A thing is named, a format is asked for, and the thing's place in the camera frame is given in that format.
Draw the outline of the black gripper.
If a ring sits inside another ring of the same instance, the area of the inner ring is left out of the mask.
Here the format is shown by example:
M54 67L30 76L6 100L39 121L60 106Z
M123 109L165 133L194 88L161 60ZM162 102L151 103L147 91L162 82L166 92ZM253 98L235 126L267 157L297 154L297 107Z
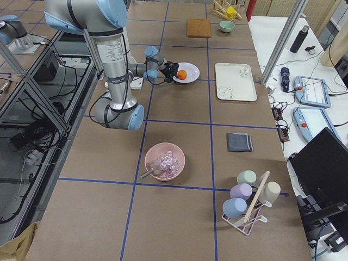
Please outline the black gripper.
M165 68L161 71L166 79L169 79L170 83L178 82L179 79L176 77L179 69L179 63L167 61Z

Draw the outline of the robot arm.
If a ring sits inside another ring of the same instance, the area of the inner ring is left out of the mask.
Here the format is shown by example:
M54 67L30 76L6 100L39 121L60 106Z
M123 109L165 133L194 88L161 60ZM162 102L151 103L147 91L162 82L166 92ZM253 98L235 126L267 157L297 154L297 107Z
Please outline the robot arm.
M108 91L92 105L93 121L105 128L137 131L144 119L144 107L132 95L131 82L141 77L154 84L161 72L172 83L179 64L165 59L154 46L145 49L144 63L131 63L124 28L124 1L45 1L46 23L70 34L88 32L94 39Z

